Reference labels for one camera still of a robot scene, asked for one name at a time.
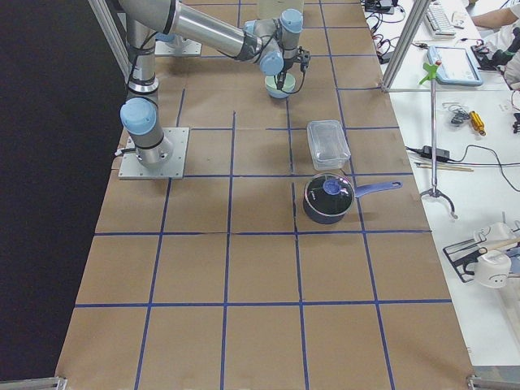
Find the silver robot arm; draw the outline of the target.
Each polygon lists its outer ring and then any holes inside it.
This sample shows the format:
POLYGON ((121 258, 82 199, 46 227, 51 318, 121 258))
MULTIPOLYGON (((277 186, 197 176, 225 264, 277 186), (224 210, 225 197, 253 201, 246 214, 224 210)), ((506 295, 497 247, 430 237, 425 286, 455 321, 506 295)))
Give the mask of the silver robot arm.
POLYGON ((236 61, 255 63, 275 80, 283 95, 288 70, 299 64, 306 72, 310 53, 299 45, 303 14, 283 11, 277 19, 248 22, 243 28, 198 11, 181 1, 122 1, 126 15, 129 74, 128 99, 120 109, 123 126, 144 167, 165 163, 174 151, 158 119, 158 78, 155 40, 159 35, 182 37, 209 46, 236 61))

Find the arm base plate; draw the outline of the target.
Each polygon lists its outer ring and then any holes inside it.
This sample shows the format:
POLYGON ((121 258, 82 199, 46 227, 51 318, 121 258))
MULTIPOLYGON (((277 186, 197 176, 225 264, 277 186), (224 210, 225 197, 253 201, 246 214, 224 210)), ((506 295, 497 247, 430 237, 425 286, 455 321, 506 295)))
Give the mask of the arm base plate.
POLYGON ((163 128, 162 142, 153 149, 138 148, 127 139, 121 154, 118 177, 121 180, 159 180, 184 177, 189 128, 163 128))
POLYGON ((202 44, 181 36, 174 36, 170 41, 157 40, 156 57, 198 57, 202 52, 202 44))

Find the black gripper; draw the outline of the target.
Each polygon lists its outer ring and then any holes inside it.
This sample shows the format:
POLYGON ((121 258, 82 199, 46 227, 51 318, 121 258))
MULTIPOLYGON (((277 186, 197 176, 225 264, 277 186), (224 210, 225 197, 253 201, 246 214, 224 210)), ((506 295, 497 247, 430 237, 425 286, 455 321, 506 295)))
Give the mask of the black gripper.
POLYGON ((301 46, 292 49, 283 49, 282 54, 284 67, 282 71, 275 76, 275 85, 278 90, 284 89, 287 71, 291 69, 295 63, 300 65, 300 72, 303 74, 306 73, 310 63, 310 52, 301 46))

